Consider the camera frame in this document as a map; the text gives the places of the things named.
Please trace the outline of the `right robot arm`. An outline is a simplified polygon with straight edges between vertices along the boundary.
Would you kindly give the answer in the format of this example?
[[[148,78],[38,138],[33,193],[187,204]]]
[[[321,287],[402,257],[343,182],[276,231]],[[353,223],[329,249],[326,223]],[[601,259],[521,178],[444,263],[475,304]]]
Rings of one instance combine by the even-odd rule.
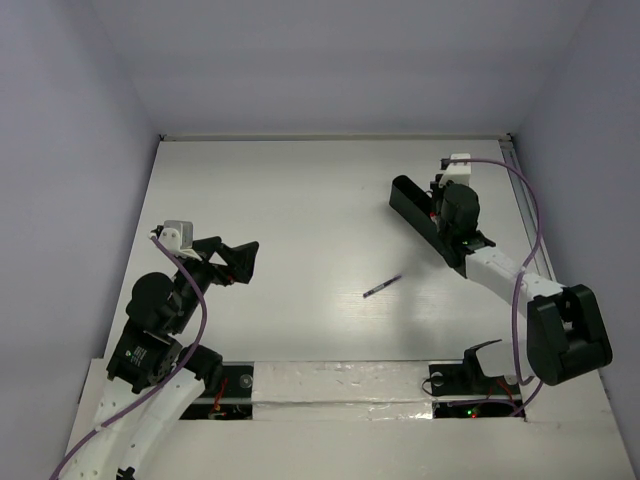
[[[556,386],[609,365],[613,351],[594,292],[563,286],[522,266],[478,229],[476,192],[451,180],[431,182],[437,238],[456,260],[454,269],[526,320],[526,359],[539,380]]]

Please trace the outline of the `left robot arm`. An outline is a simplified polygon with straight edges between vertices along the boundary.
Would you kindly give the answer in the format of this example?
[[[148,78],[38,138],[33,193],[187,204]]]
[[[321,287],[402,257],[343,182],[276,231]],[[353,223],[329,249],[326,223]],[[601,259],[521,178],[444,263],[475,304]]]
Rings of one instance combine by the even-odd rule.
[[[93,427],[54,469],[54,479],[146,479],[175,424],[201,395],[221,395],[222,356],[202,345],[212,285],[248,284],[256,241],[229,247],[196,240],[189,222],[166,221],[149,234],[177,268],[134,284],[127,321],[106,367]]]

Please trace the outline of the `black oblong container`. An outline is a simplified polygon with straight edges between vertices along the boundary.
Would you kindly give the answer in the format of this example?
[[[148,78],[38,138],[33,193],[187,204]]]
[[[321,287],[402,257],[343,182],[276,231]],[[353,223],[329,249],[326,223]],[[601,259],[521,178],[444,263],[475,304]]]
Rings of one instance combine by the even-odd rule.
[[[389,206],[439,253],[450,268],[460,265],[459,258],[439,237],[436,223],[431,219],[431,197],[406,175],[393,179]]]

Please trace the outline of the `blue pen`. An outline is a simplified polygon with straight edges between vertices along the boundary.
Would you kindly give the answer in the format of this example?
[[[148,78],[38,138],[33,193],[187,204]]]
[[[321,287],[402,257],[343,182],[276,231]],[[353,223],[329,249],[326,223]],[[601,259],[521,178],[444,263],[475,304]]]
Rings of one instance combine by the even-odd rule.
[[[392,278],[390,278],[388,280],[385,280],[384,282],[380,283],[379,285],[376,285],[375,287],[373,287],[373,288],[367,290],[366,292],[364,292],[362,294],[362,298],[363,299],[369,298],[370,296],[372,296],[372,295],[374,295],[374,294],[376,294],[376,293],[388,288],[390,285],[392,285],[395,282],[401,280],[402,277],[403,277],[402,274],[397,274],[394,277],[392,277]]]

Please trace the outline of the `silver foil covered beam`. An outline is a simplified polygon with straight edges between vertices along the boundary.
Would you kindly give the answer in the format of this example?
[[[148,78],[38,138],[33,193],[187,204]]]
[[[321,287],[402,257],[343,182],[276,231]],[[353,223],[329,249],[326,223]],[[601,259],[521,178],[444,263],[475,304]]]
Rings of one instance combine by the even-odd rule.
[[[430,420],[420,361],[258,362],[252,418],[257,421]]]

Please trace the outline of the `aluminium rail right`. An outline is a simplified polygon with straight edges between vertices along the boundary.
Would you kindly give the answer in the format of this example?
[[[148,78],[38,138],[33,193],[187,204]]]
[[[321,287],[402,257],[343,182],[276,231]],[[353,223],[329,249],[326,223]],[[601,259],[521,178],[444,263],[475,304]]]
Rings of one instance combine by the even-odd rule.
[[[543,294],[554,294],[560,291],[562,284],[556,279],[547,258],[546,247],[539,229],[539,211],[537,197],[523,179],[514,144],[511,140],[500,140],[500,149],[504,164],[510,167],[509,177],[522,217],[531,251],[520,263],[516,263],[513,285],[507,288],[506,301],[511,307],[511,343],[514,362],[523,362],[526,356],[526,341],[519,337],[524,327],[519,325],[519,317],[526,316],[528,294],[532,293],[533,282],[540,280]]]

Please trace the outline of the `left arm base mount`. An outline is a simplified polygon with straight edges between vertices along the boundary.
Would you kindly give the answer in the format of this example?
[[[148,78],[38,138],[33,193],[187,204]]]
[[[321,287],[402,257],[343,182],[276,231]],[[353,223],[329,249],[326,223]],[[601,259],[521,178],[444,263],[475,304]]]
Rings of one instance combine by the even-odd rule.
[[[251,420],[253,383],[253,363],[225,364],[218,384],[194,400],[181,420]]]

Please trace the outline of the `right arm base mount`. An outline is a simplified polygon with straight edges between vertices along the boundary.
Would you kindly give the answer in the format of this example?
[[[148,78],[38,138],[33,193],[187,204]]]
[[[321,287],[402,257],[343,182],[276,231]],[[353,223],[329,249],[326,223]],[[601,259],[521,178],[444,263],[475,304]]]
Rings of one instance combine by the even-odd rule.
[[[480,366],[478,351],[494,343],[498,343],[498,340],[474,345],[464,351],[461,360],[454,363],[431,363],[428,376],[422,381],[422,390],[432,397],[490,397],[492,394],[506,394],[513,400],[520,394],[520,388],[508,384],[505,376],[487,376]]]

